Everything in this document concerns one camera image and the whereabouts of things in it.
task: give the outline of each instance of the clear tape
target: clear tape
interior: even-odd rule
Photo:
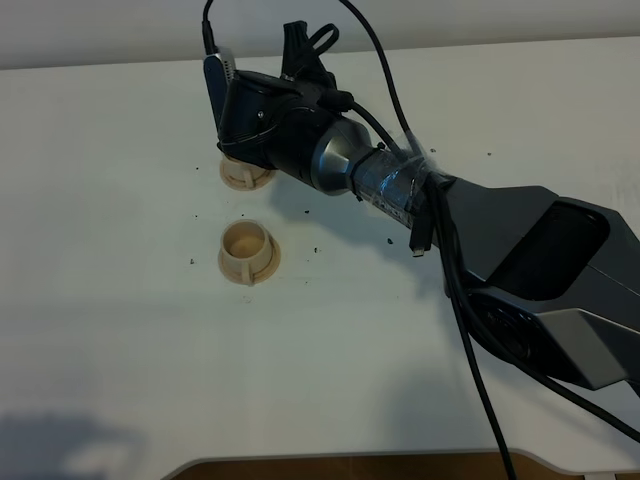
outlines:
[[[423,186],[429,175],[444,174],[407,132],[365,161],[355,172],[354,184],[363,200],[411,228],[414,216],[426,207]]]

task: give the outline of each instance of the cable connector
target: cable connector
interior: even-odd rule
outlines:
[[[213,38],[213,29],[209,20],[202,21],[202,42],[204,43],[204,51],[207,55],[218,53],[216,41]]]
[[[413,219],[409,248],[414,257],[422,257],[425,252],[431,250],[434,228],[435,224],[431,215],[421,215]]]

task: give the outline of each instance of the white wall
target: white wall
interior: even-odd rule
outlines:
[[[640,34],[640,0],[354,1],[388,48]],[[198,58],[203,3],[0,0],[0,68]],[[335,23],[336,50],[370,48],[337,0],[216,0],[212,18],[238,56],[279,54],[298,19]]]

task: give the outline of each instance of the black cable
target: black cable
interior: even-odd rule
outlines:
[[[487,393],[487,389],[484,385],[484,381],[482,380],[482,374],[480,373],[480,368],[478,367],[478,361],[476,359],[475,352],[473,351],[473,345],[471,343],[471,338],[469,336],[469,332],[467,330],[467,326],[464,322],[464,317],[462,314],[461,306],[458,298],[458,291],[454,286],[453,278],[457,277],[457,271],[454,265],[451,263],[451,258],[455,258],[455,250],[451,250],[453,247],[450,245],[449,239],[445,238],[445,234],[448,232],[444,228],[444,220],[442,218],[442,209],[439,208],[438,204],[440,199],[438,198],[439,187],[429,188],[427,193],[430,197],[431,201],[431,210],[433,212],[434,221],[436,225],[436,235],[438,238],[438,245],[440,246],[440,258],[442,260],[442,265],[444,269],[445,281],[447,283],[447,288],[449,294],[451,295],[451,305],[453,306],[453,311],[456,318],[456,323],[458,325],[458,330],[460,331],[460,337],[462,338],[462,346],[464,347],[465,354],[467,356],[467,360],[469,362],[469,368],[471,369],[471,375],[473,377],[473,381],[476,385],[476,389],[478,390],[478,394],[480,396],[480,400],[482,402],[482,406],[487,415],[487,419],[489,420],[489,425],[491,426],[491,430],[493,431],[493,435],[496,438],[496,442],[498,443],[498,449],[500,451],[500,456],[502,457],[502,463],[504,464],[504,468],[507,473],[507,478],[509,480],[516,480],[518,477],[516,475],[515,468],[513,466],[513,462],[511,460],[511,455],[509,454],[509,449],[507,447],[507,443],[504,439],[504,435],[502,434],[502,430],[500,429],[500,423],[498,422],[498,418],[493,409],[493,405],[491,405],[491,399],[489,398],[489,394]]]
[[[367,19],[360,13],[349,0],[338,0],[345,7],[349,9],[351,13],[358,19],[358,21],[362,24],[364,29],[367,31],[369,38],[373,42],[373,47],[376,49],[376,53],[378,54],[378,58],[380,59],[380,65],[382,66],[382,71],[384,72],[384,78],[387,81],[387,87],[389,88],[389,95],[391,96],[391,103],[393,103],[393,109],[396,111],[396,116],[398,117],[398,122],[400,122],[400,126],[402,127],[403,132],[409,132],[411,129],[409,128],[409,123],[407,122],[406,117],[404,116],[404,111],[402,110],[402,105],[400,104],[400,99],[398,98],[398,92],[396,91],[396,85],[393,82],[393,75],[391,73],[391,68],[389,67],[389,62],[387,61],[387,56],[384,53],[384,48],[382,48],[382,44],[376,35],[376,32],[373,30]]]
[[[213,55],[218,52],[218,47],[216,47],[216,41],[213,37],[213,29],[209,22],[209,10],[211,9],[212,3],[213,0],[207,0],[207,3],[204,5],[204,10],[202,10],[202,41],[204,43],[204,51],[207,55]]]
[[[393,138],[391,138],[389,132],[385,130],[380,122],[378,122],[378,120],[373,115],[371,115],[371,113],[369,113],[366,108],[364,108],[358,102],[354,101],[351,103],[351,109],[358,115],[360,115],[362,119],[367,122],[371,126],[371,128],[373,128],[373,131],[376,132],[380,139],[387,144],[387,147],[389,147],[389,149],[396,157],[403,158],[406,156],[404,152],[402,152],[402,150],[400,150],[400,148],[397,146]]]

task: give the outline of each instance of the beige plastic cup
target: beige plastic cup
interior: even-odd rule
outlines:
[[[220,162],[222,181],[234,190],[256,190],[266,185],[275,173],[275,170],[265,170],[226,155]]]
[[[223,275],[242,285],[269,278],[280,264],[280,247],[258,222],[240,220],[229,225],[220,240],[218,264]]]

